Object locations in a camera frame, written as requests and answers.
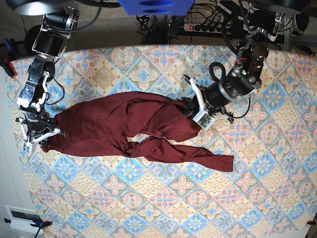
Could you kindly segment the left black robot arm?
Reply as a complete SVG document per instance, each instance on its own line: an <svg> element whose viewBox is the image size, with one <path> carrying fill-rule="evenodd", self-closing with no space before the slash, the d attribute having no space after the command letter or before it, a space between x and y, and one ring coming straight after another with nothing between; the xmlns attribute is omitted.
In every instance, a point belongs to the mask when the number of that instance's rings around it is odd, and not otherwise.
<svg viewBox="0 0 317 238"><path fill-rule="evenodd" d="M233 118L225 106L239 98L250 98L260 89L260 76L268 56L268 45L277 38L280 20L276 19L274 13L260 10L248 15L244 9L241 16L225 16L221 25L225 44L236 56L233 68L227 72L219 62L209 65L213 84L208 87L192 84L195 91L191 101L192 113L198 112L209 118L222 113ZM227 36L228 31L235 26L246 32L245 38L236 47Z"/></svg>

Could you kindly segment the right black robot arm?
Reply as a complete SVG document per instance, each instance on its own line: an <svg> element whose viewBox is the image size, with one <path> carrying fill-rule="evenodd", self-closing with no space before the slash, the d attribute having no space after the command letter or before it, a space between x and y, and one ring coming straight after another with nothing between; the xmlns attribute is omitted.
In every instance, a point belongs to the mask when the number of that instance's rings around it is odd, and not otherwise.
<svg viewBox="0 0 317 238"><path fill-rule="evenodd" d="M32 45L36 53L28 68L28 78L17 105L24 113L18 118L26 143L43 143L48 137L59 134L55 119L46 113L44 105L48 99L48 83L55 75L55 61L61 58L67 43L77 26L79 11L68 5L59 12L44 15Z"/></svg>

